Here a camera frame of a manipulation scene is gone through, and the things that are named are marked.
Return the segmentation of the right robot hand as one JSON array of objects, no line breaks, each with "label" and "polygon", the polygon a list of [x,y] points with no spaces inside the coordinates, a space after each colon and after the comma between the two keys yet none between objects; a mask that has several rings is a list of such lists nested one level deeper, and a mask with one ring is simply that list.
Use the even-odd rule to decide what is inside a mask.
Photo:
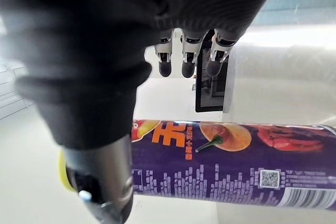
[{"label": "right robot hand", "polygon": [[264,2],[1,0],[1,53],[27,69],[16,90],[35,103],[101,223],[124,223],[131,212],[133,111],[151,71],[145,49],[172,28],[217,29],[221,43],[237,41]]}]

